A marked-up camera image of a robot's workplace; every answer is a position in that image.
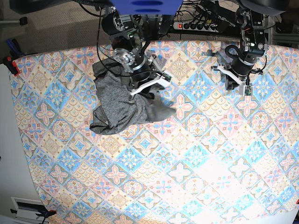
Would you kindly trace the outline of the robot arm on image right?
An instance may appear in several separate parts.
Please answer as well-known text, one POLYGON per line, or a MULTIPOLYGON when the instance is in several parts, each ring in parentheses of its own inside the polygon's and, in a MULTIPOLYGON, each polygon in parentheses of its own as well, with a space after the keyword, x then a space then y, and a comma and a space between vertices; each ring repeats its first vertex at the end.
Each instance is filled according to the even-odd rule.
POLYGON ((250 74, 263 74, 263 69, 253 69, 253 67, 268 49, 262 25, 263 15, 240 7, 235 19, 241 25, 240 47, 227 46, 225 54, 233 61, 212 66, 211 69, 221 73, 227 91, 238 87, 240 95, 252 96, 254 88, 249 76, 250 74))

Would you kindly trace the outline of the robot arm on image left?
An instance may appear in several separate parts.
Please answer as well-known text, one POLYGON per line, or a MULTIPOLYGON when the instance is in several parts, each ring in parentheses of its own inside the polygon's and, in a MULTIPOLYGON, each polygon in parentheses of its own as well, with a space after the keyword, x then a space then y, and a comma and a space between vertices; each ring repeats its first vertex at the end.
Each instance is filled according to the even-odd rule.
POLYGON ((120 78, 131 97, 139 94, 153 100, 158 90, 170 84, 171 75, 148 46, 167 35, 172 22, 172 15, 121 15, 113 6, 105 8, 101 24, 112 44, 112 62, 104 67, 120 78))

